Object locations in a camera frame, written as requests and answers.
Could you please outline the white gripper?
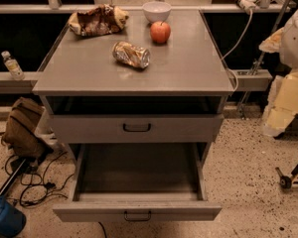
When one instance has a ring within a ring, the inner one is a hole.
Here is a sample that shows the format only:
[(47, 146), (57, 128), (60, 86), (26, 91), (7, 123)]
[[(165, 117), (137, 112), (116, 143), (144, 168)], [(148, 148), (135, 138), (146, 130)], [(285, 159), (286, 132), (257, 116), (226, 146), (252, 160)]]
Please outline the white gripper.
[[(284, 29), (280, 28), (261, 42), (259, 49), (266, 53), (278, 53)], [(298, 115), (298, 70), (285, 77), (277, 75), (272, 81), (268, 94), (268, 104), (262, 116), (262, 132), (266, 136), (277, 137)]]

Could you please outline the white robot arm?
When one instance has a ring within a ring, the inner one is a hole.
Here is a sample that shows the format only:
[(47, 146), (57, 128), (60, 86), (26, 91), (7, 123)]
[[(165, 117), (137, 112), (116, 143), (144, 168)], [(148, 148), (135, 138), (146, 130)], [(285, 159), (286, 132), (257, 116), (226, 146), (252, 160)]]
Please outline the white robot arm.
[(285, 77), (277, 76), (273, 80), (263, 114), (263, 134), (277, 137), (298, 115), (298, 9), (259, 49), (279, 53), (280, 62), (291, 68)]

